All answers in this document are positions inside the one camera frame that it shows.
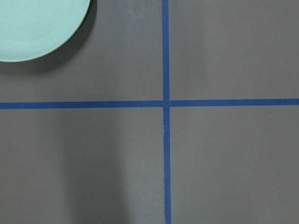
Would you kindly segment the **light green plate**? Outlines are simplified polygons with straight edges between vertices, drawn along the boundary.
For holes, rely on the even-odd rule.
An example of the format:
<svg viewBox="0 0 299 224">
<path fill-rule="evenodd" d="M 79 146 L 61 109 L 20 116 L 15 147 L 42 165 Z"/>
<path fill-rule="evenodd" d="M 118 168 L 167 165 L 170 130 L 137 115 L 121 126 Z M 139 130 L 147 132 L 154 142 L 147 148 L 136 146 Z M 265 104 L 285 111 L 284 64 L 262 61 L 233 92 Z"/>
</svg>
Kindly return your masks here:
<svg viewBox="0 0 299 224">
<path fill-rule="evenodd" d="M 47 55 L 79 29 L 89 0 L 2 0 L 0 60 L 23 62 Z"/>
</svg>

